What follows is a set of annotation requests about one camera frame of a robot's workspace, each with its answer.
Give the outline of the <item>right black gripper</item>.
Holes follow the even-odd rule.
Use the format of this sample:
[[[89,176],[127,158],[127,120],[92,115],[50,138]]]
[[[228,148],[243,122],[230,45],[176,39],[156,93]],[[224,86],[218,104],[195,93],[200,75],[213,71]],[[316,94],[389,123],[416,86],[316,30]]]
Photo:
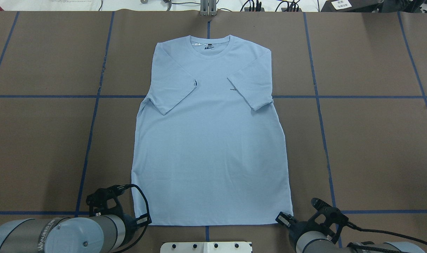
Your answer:
[[[300,241],[310,243],[317,240],[330,240],[333,237],[333,230],[324,224],[316,221],[298,221],[286,212],[279,212],[276,222],[288,229],[290,243]]]

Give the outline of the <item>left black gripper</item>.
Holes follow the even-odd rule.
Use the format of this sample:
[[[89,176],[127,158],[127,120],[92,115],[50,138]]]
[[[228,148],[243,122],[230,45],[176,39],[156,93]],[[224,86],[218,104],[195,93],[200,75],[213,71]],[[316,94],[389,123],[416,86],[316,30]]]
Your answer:
[[[149,224],[152,223],[152,219],[149,213],[145,213],[138,218],[133,218],[128,214],[123,214],[120,218],[125,227],[123,243],[129,243],[133,239],[136,231],[138,231],[140,228],[145,229]]]

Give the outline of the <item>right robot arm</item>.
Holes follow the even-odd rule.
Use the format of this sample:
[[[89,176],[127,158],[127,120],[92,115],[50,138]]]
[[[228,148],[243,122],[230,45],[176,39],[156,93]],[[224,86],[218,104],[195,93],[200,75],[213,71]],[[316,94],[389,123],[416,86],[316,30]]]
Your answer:
[[[276,222],[289,231],[289,242],[297,253],[424,253],[424,250],[410,242],[350,242],[339,248],[325,231],[325,226],[314,218],[297,221],[292,215],[280,212]]]

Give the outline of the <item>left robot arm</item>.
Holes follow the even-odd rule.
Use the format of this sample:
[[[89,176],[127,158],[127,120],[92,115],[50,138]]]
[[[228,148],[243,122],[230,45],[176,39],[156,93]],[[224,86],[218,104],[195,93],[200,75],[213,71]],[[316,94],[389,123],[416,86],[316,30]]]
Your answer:
[[[0,226],[0,253],[110,253],[151,221],[149,214],[13,220]]]

